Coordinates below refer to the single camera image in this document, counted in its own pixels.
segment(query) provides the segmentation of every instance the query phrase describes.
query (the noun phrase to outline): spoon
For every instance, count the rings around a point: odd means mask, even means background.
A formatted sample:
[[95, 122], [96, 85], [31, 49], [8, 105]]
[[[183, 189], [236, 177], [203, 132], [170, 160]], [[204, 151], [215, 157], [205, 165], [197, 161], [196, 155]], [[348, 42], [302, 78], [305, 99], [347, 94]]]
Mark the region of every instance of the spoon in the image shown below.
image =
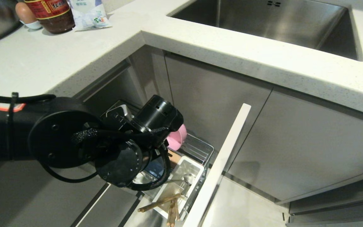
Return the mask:
[[179, 180], [168, 180], [165, 182], [165, 184], [168, 184], [168, 183], [174, 183], [174, 182], [184, 182], [188, 185], [191, 185], [193, 183], [193, 180], [194, 180], [194, 176], [193, 174], [190, 174], [190, 173], [186, 173], [183, 175], [183, 179], [179, 179]]

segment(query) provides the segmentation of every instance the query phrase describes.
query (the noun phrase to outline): cabinet door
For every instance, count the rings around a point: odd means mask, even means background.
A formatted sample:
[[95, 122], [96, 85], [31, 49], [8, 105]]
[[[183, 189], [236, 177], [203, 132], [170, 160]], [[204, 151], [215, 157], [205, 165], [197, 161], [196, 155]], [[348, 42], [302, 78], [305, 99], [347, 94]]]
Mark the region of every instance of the cabinet door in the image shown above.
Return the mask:
[[[68, 178], [90, 173], [56, 170]], [[37, 161], [8, 161], [0, 166], [0, 227], [71, 226], [105, 181], [94, 177], [71, 184], [50, 176]]]
[[104, 113], [119, 99], [139, 107], [147, 102], [134, 68], [126, 61], [114, 66], [74, 98], [85, 102], [96, 114]]
[[174, 106], [183, 114], [186, 127], [214, 146], [222, 146], [243, 103], [252, 106], [251, 114], [238, 138], [231, 160], [252, 127], [268, 98], [272, 86], [238, 73], [180, 56], [166, 56]]
[[280, 203], [362, 180], [360, 114], [309, 99], [274, 89], [229, 173]]
[[351, 207], [363, 203], [363, 180], [291, 202], [292, 215]]
[[134, 208], [137, 197], [127, 191], [107, 184], [107, 188], [96, 195], [96, 201], [79, 220], [76, 227], [122, 226], [127, 213]]

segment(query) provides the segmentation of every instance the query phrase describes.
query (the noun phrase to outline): pink cup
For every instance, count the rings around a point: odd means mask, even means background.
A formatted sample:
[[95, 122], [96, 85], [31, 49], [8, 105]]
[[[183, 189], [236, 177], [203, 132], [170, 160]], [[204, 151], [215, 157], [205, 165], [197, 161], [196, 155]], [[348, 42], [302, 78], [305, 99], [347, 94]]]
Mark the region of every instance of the pink cup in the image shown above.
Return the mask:
[[176, 132], [171, 132], [167, 137], [168, 148], [177, 151], [180, 149], [187, 137], [186, 126], [183, 124]]

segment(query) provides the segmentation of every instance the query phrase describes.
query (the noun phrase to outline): white package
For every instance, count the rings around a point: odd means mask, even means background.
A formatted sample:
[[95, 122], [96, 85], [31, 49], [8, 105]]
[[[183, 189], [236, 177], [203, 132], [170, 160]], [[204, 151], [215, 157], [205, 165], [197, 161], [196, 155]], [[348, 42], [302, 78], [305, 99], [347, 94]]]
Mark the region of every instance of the white package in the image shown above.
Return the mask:
[[111, 27], [102, 0], [69, 0], [75, 21], [74, 31]]

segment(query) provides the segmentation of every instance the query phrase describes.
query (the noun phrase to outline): black robotic arm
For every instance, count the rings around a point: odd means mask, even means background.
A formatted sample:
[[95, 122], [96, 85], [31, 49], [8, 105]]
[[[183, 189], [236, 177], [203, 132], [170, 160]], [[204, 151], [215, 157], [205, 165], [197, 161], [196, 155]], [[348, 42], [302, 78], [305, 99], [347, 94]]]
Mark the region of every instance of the black robotic arm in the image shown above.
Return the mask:
[[[125, 105], [101, 118], [83, 102], [67, 97], [0, 96], [0, 161], [36, 159], [52, 176], [69, 183], [97, 174], [118, 187], [145, 191], [162, 185], [170, 174], [166, 137], [183, 124], [183, 116], [169, 102], [154, 95], [133, 116]], [[132, 180], [155, 158], [164, 173], [154, 182]], [[96, 173], [68, 179], [53, 168], [72, 168], [89, 161]]]

